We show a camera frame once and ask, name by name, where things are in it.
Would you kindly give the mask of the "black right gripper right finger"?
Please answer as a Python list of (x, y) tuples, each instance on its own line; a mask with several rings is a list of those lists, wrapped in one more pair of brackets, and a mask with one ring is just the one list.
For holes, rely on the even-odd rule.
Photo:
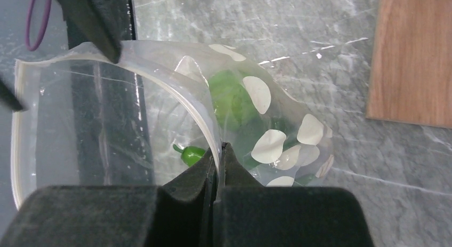
[(338, 187), (265, 187), (223, 143), (214, 246), (373, 246), (356, 197)]

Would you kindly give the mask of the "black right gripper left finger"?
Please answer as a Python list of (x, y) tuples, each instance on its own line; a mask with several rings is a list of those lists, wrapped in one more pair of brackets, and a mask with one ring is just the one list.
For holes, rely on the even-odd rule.
[(199, 246), (210, 151), (163, 186), (48, 186), (29, 195), (1, 246)]

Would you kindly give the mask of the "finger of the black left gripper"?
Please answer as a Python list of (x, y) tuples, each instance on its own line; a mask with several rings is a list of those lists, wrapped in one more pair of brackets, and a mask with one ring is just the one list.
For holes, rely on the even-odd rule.
[(122, 55), (122, 42), (108, 0), (56, 0), (63, 14), (112, 63)]
[(25, 106), (15, 91), (1, 78), (1, 102), (13, 112), (24, 111)]

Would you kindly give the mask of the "clear zip top bag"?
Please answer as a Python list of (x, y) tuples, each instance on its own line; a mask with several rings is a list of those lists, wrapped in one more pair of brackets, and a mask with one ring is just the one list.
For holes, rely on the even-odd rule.
[[(173, 149), (195, 146), (221, 158), (228, 142), (240, 165), (264, 186), (316, 186), (334, 163), (332, 130), (291, 97), (261, 64), (221, 44), (124, 41), (119, 63), (91, 43), (44, 61), (17, 60), (15, 85), (28, 109), (12, 119), (11, 184), (16, 207), (36, 189), (82, 185), (72, 103), (71, 64), (108, 63), (143, 79), (154, 183), (189, 167)], [(222, 129), (208, 80), (230, 70), (242, 76), (258, 117)]]

